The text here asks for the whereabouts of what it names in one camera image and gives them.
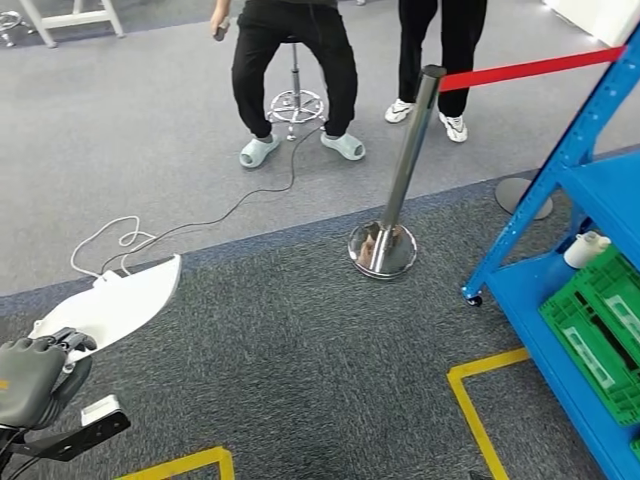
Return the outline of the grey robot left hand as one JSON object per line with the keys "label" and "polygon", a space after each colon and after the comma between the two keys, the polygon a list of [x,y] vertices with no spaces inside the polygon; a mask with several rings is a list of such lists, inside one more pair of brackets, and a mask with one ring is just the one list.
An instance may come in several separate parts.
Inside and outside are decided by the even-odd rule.
{"label": "grey robot left hand", "polygon": [[96,348],[94,338],[69,327],[2,345],[1,424],[25,430],[42,430],[53,424],[79,391],[92,366],[91,359],[82,359],[59,382],[68,355]]}

